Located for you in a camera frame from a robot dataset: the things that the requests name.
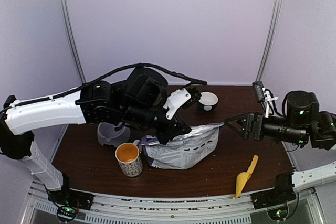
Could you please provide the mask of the purple pet food bag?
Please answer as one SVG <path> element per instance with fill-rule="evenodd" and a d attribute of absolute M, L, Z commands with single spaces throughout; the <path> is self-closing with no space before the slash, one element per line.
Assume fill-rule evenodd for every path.
<path fill-rule="evenodd" d="M 223 122 L 193 126 L 190 133 L 179 135 L 165 145 L 152 135 L 145 135 L 134 144 L 151 167 L 186 170 L 215 150 L 222 126 Z"/>

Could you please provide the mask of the yellow plastic scoop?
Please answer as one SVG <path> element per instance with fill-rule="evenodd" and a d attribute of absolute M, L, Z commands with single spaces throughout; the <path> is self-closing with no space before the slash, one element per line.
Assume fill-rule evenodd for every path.
<path fill-rule="evenodd" d="M 246 183 L 251 178 L 257 163 L 258 163 L 259 156 L 254 155 L 251 161 L 249 168 L 245 172 L 241 172 L 236 177 L 236 190 L 235 190 L 235 198 L 239 198 Z"/>

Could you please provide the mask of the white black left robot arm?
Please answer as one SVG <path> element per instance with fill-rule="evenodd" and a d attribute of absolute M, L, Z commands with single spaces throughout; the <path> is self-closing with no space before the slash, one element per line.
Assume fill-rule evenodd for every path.
<path fill-rule="evenodd" d="M 20 101 L 11 95 L 1 110 L 1 151 L 21 161 L 64 205 L 76 197 L 68 177 L 43 159 L 33 130 L 62 124 L 107 122 L 139 131 L 152 130 L 161 144 L 189 133 L 191 128 L 178 115 L 198 100 L 197 80 L 171 94 L 166 91 L 167 70 L 151 63 L 128 65 L 131 74 L 108 83 L 105 76 L 63 93 Z"/>

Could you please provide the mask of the right arm base board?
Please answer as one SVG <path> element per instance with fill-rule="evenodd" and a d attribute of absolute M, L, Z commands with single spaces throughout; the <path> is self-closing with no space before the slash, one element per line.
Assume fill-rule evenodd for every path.
<path fill-rule="evenodd" d="M 287 221 L 299 205 L 299 193 L 292 189 L 270 189 L 251 194 L 254 209 L 266 209 L 268 217 L 276 222 Z"/>

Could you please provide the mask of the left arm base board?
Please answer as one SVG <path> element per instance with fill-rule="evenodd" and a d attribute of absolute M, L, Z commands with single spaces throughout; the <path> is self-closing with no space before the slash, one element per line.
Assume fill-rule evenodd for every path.
<path fill-rule="evenodd" d="M 47 190 L 48 200 L 57 208 L 56 217 L 62 222 L 73 221 L 79 210 L 90 210 L 94 195 L 76 190 L 50 191 Z"/>

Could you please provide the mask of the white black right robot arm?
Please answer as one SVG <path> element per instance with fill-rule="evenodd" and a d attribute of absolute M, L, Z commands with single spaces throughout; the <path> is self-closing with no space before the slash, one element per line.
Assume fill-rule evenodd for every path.
<path fill-rule="evenodd" d="M 291 143 L 299 148 L 310 143 L 313 148 L 335 149 L 335 114 L 319 110 L 319 102 L 313 92 L 291 91 L 278 113 L 272 93 L 257 91 L 256 100 L 264 111 L 248 112 L 225 119 L 225 125 L 245 140 L 261 141 L 270 138 L 275 142 Z M 335 162 L 318 168 L 279 174 L 273 189 L 253 193 L 256 203 L 291 201 L 296 193 L 335 181 Z"/>

